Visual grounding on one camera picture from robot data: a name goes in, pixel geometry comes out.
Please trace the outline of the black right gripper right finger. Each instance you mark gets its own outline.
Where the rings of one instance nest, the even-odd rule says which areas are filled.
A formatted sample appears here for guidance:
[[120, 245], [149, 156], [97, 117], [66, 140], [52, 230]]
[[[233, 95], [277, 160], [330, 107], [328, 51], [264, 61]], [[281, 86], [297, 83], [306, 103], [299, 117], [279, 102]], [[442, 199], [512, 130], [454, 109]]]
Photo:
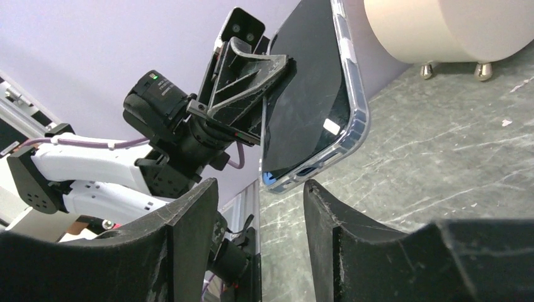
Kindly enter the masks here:
[[304, 185], [317, 301], [532, 301], [533, 220], [442, 219], [411, 233]]

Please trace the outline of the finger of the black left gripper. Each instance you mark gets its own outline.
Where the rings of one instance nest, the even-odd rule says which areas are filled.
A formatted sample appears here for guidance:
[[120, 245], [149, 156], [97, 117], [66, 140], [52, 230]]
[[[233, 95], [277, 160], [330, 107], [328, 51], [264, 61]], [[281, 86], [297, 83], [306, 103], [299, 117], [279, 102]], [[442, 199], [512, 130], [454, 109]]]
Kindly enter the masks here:
[[191, 101], [187, 111], [222, 125], [236, 125], [283, 77], [288, 55], [253, 54], [250, 44], [233, 36], [223, 42], [208, 90], [208, 103]]

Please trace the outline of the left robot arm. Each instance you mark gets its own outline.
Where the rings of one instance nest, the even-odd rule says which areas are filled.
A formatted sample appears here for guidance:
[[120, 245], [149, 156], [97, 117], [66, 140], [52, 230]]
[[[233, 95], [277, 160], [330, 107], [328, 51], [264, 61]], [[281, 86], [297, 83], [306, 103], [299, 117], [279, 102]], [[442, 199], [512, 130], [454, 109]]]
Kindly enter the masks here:
[[262, 100], [291, 61], [233, 36], [213, 52], [200, 94], [151, 70], [123, 103], [140, 139], [82, 137], [60, 124], [8, 156], [17, 192], [41, 213], [130, 223], [187, 193], [204, 168], [244, 166], [244, 147], [260, 143]]

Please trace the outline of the clear phone case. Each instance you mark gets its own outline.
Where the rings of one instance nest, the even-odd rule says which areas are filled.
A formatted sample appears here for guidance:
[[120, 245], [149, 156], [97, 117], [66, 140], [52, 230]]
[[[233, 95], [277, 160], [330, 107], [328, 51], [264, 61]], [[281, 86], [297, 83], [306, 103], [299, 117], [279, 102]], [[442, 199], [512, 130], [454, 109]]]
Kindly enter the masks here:
[[[344, 81], [348, 94], [349, 118], [348, 124], [341, 129], [338, 139], [321, 153], [311, 158], [293, 172], [283, 177], [281, 181], [273, 185], [265, 185], [262, 178], [262, 158], [260, 179], [265, 188], [272, 193], [285, 193], [300, 185], [318, 173], [330, 168], [343, 158], [357, 150], [365, 140], [369, 132], [370, 112], [368, 102], [363, 91], [360, 70], [357, 63], [354, 46], [348, 28], [348, 18], [342, 1], [330, 1], [332, 18], [336, 31], [339, 57], [344, 72]], [[263, 103], [263, 121], [261, 130], [261, 146], [263, 149], [263, 136], [266, 122], [266, 100], [271, 92], [265, 97]]]

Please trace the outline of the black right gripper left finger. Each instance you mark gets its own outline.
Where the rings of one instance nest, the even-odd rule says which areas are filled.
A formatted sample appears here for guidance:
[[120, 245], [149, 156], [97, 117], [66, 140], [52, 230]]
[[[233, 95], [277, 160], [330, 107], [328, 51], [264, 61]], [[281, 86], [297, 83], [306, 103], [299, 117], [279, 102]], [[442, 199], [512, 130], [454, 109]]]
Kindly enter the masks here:
[[218, 205], [209, 178], [92, 240], [1, 232], [2, 301], [200, 301]]

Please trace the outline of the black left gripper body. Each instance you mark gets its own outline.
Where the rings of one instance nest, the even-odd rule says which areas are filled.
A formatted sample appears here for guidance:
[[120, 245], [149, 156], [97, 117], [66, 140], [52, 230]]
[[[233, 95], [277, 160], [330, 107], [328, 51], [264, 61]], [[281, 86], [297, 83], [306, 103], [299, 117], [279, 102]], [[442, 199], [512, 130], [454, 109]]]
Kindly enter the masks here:
[[[213, 51], [212, 58], [210, 59], [208, 67], [204, 74], [201, 89], [196, 100], [201, 104], [208, 103], [208, 90], [212, 88], [212, 84], [209, 83], [208, 78], [212, 76], [212, 72], [214, 71], [215, 64], [217, 63], [217, 57], [220, 54], [221, 48], [218, 48]], [[221, 143], [225, 143], [227, 141], [234, 141], [247, 146], [259, 145], [261, 141], [261, 103], [266, 94], [255, 105], [255, 107], [253, 107], [252, 111], [246, 114], [245, 117], [236, 125], [222, 125], [212, 120], [207, 120], [199, 116], [197, 117], [202, 120], [200, 124], [207, 129], [207, 133], [210, 134], [215, 140], [219, 140]]]

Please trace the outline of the blue phone black screen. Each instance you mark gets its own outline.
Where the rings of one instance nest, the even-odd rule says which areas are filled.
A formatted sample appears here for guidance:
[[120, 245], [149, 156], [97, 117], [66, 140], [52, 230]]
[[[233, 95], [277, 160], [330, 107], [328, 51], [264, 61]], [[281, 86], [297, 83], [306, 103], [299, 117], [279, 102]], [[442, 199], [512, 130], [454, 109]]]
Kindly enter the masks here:
[[349, 102], [330, 1], [300, 1], [271, 41], [290, 57], [266, 100], [262, 178], [273, 185], [339, 137]]

